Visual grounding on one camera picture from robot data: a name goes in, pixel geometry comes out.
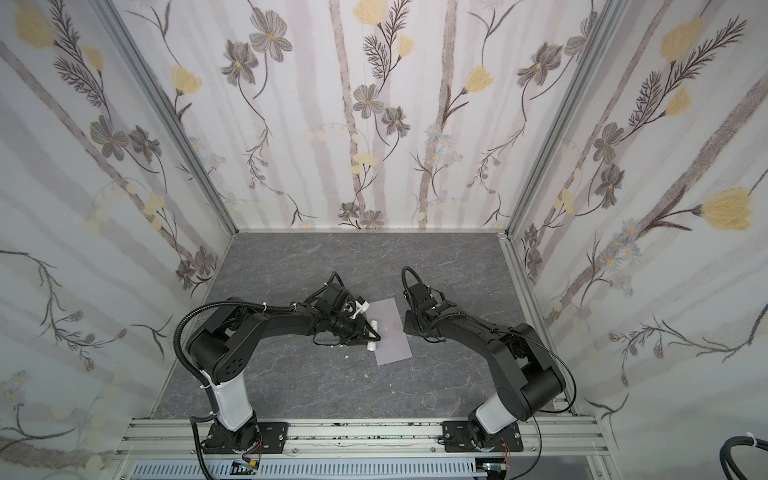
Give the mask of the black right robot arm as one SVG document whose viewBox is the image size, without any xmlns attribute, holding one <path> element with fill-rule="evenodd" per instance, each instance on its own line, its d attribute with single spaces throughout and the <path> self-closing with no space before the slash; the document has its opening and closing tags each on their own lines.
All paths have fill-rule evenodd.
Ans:
<svg viewBox="0 0 768 480">
<path fill-rule="evenodd" d="M 471 441 L 488 448 L 508 426 L 530 419 L 566 388 L 553 354 L 526 323 L 504 326 L 471 315 L 417 283 L 404 288 L 404 330 L 429 340 L 452 340 L 483 357 L 495 393 L 468 415 Z"/>
</svg>

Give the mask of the white glue stick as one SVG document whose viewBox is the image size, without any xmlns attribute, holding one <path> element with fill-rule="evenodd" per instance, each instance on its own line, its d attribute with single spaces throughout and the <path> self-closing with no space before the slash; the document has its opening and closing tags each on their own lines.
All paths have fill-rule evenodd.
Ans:
<svg viewBox="0 0 768 480">
<path fill-rule="evenodd" d="M 366 349 L 370 352 L 374 352 L 376 350 L 377 344 L 381 340 L 381 336 L 377 331 L 377 326 L 378 326 L 378 323 L 376 320 L 371 320 L 366 323 L 366 331 L 367 331 Z"/>
</svg>

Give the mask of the grey paper envelope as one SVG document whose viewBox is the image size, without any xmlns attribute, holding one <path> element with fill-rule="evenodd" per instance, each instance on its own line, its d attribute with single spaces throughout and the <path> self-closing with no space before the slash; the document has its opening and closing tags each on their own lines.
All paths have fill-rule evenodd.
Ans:
<svg viewBox="0 0 768 480">
<path fill-rule="evenodd" d="M 367 349 L 375 354 L 378 366 L 392 364 L 412 357 L 410 345 L 403 328 L 403 320 L 394 298 L 371 303 L 366 316 L 368 323 L 381 337 L 379 341 L 370 342 L 367 346 Z"/>
</svg>

